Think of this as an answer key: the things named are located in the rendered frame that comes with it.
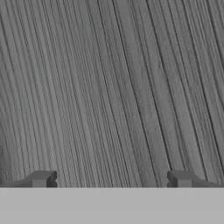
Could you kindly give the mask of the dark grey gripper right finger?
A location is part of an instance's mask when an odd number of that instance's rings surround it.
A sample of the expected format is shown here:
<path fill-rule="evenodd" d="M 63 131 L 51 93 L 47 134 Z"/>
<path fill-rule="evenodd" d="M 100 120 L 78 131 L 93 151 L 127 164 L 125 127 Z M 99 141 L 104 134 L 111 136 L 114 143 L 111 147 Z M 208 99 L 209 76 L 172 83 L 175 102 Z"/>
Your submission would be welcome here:
<path fill-rule="evenodd" d="M 220 184 L 203 180 L 190 171 L 168 171 L 168 187 L 222 187 Z"/>

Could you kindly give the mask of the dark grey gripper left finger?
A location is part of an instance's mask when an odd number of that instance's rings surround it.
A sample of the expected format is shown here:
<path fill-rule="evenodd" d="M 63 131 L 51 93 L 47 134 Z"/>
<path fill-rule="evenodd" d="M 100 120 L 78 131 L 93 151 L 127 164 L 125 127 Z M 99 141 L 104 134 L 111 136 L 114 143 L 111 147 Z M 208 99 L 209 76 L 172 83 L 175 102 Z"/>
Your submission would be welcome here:
<path fill-rule="evenodd" d="M 34 171 L 26 178 L 3 184 L 3 187 L 57 187 L 56 171 Z"/>

